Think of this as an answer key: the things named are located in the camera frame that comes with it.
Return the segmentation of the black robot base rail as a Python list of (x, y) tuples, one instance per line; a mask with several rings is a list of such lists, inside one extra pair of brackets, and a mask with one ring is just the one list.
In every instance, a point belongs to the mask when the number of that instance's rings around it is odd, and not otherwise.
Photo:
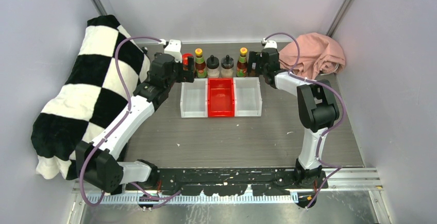
[(284, 196), (292, 189), (315, 192), (326, 178), (319, 176), (301, 179), (294, 168), (160, 168), (151, 180), (139, 182), (144, 190), (156, 190), (165, 195), (180, 192), (183, 196), (205, 194), (213, 196), (241, 196), (250, 190), (253, 196)]

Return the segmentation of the red lid chili sauce jar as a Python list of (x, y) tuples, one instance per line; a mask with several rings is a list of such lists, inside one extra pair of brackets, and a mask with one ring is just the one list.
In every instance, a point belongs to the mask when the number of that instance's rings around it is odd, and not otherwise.
[(187, 76), (192, 76), (194, 73), (190, 67), (190, 60), (191, 59), (194, 59), (194, 57), (191, 53), (185, 53), (182, 55), (183, 70), (184, 70), (185, 75), (187, 75)]

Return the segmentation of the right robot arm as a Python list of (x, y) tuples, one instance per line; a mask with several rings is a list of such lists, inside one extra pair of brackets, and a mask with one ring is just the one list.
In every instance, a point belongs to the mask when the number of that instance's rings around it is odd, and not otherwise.
[(321, 177), (323, 165), (320, 160), (326, 135), (340, 116), (330, 82), (304, 79), (281, 69), (279, 52), (275, 48), (250, 51), (248, 72), (262, 75), (271, 87), (296, 96), (305, 133), (292, 178), (297, 186), (308, 188)]

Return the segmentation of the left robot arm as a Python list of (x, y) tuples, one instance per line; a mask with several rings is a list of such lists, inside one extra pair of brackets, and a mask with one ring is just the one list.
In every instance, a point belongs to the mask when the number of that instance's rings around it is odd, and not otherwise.
[(156, 165), (142, 159), (120, 162), (119, 156), (139, 126), (167, 100), (174, 83), (193, 83), (194, 78), (193, 56), (178, 62), (170, 54), (155, 54), (146, 80), (134, 90), (123, 111), (93, 141), (78, 143), (75, 153), (79, 183), (88, 182), (105, 193), (128, 183), (154, 189), (159, 181)]

